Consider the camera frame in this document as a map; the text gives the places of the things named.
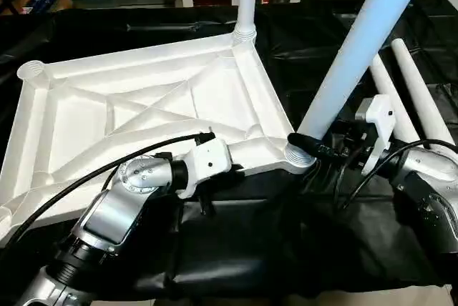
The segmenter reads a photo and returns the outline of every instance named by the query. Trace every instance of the floor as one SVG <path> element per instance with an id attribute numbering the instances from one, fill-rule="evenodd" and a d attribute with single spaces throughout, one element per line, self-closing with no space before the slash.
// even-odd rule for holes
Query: floor
<path id="1" fill-rule="evenodd" d="M 137 302 L 93 302 L 92 306 L 193 306 L 189 300 Z M 267 299 L 204 299 L 199 306 L 269 306 Z M 453 306 L 449 287 L 408 287 L 367 293 L 325 292 L 314 300 L 297 295 L 286 297 L 281 306 Z"/>

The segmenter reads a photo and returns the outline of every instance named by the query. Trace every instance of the white pole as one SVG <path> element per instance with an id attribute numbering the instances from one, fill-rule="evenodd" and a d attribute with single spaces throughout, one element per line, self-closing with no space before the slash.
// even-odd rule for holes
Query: white pole
<path id="1" fill-rule="evenodd" d="M 410 0 L 366 0 L 298 132 L 322 139 Z"/>
<path id="2" fill-rule="evenodd" d="M 239 0 L 238 2 L 238 16 L 234 36 L 239 41 L 252 40 L 256 37 L 255 3 L 256 0 Z"/>
<path id="3" fill-rule="evenodd" d="M 379 93 L 389 95 L 391 105 L 394 110 L 394 116 L 396 117 L 394 136 L 406 143 L 420 140 L 420 137 L 412 124 L 412 120 L 410 120 L 407 110 L 399 97 L 396 87 L 394 86 L 384 63 L 378 54 L 376 54 L 369 68 Z"/>
<path id="4" fill-rule="evenodd" d="M 406 44 L 402 39 L 395 39 L 391 43 L 391 47 L 398 61 L 399 68 L 401 68 L 402 76 L 404 77 L 407 89 L 409 90 L 427 138 L 440 139 L 450 144 L 455 144 Z M 451 153 L 450 150 L 444 149 L 443 147 L 433 147 L 437 151 L 447 154 Z"/>

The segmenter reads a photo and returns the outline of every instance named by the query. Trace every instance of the robotic arm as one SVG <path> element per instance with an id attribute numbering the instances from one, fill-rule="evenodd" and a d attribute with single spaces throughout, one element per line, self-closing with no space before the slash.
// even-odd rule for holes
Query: robotic arm
<path id="1" fill-rule="evenodd" d="M 178 159 L 171 154 L 142 155 L 121 164 L 111 189 L 96 196 L 54 261 L 41 268 L 17 305 L 90 305 L 103 262 L 122 251 L 146 202 L 167 193 L 191 197 L 199 183 L 231 167 L 221 139 L 202 143 Z"/>
<path id="2" fill-rule="evenodd" d="M 375 168 L 377 174 L 390 181 L 396 191 L 395 208 L 399 218 L 415 231 L 438 273 L 448 282 L 456 284 L 458 279 L 454 267 L 450 266 L 458 263 L 456 156 L 453 152 L 451 155 L 445 154 L 447 150 L 438 152 L 417 146 L 386 160 L 400 148 L 411 146 L 400 141 L 390 142 L 395 122 L 393 115 L 387 95 L 376 95 L 363 100 L 356 112 L 355 122 L 341 133 L 346 138 L 344 146 L 347 152 L 351 151 L 349 147 L 363 147 L 352 166 L 361 169 L 361 174 L 369 178 Z M 318 158 L 335 161 L 341 157 L 336 150 L 309 136 L 295 133 L 290 134 L 288 140 L 290 144 Z M 356 192 L 365 185 L 363 181 L 355 189 Z M 350 195 L 337 208 L 340 212 L 350 204 L 356 193 Z"/>

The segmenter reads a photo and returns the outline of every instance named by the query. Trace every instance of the white tray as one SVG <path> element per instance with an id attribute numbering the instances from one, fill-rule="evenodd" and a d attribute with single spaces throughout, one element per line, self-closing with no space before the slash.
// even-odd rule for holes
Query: white tray
<path id="1" fill-rule="evenodd" d="M 293 131 L 252 41 L 226 34 L 52 64 L 30 61 L 0 175 L 0 240 L 75 179 L 141 147 L 211 128 L 247 174 L 290 169 Z M 164 147 L 174 155 L 191 141 Z M 34 226 L 77 217 L 105 175 Z"/>

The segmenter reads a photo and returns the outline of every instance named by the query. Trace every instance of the black fabric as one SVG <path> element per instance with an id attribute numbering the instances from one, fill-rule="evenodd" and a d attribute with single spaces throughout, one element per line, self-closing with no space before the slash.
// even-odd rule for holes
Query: black fabric
<path id="1" fill-rule="evenodd" d="M 289 119 L 297 127 L 361 4 L 330 1 L 264 6 L 256 13 L 256 46 Z M 69 10 L 0 18 L 0 150 L 6 148 L 21 82 L 15 71 L 32 59 L 83 56 L 230 32 L 233 8 Z M 458 139 L 458 18 L 445 0 L 416 0 L 392 38 L 404 38 Z M 382 58 L 414 118 L 388 46 Z M 353 117 L 375 94 L 366 74 L 341 113 Z M 345 214 L 331 211 L 335 167 L 323 166 L 307 193 L 295 177 L 274 171 L 233 185 L 206 186 L 215 214 L 167 198 L 151 203 L 140 228 L 107 269 L 105 300 L 182 296 L 261 296 L 324 290 L 367 291 L 440 285 L 412 230 L 401 224 L 387 181 L 376 177 Z M 360 178 L 345 175 L 342 194 Z M 10 305 L 49 261 L 72 222 L 30 231 L 1 267 L 0 304 Z"/>

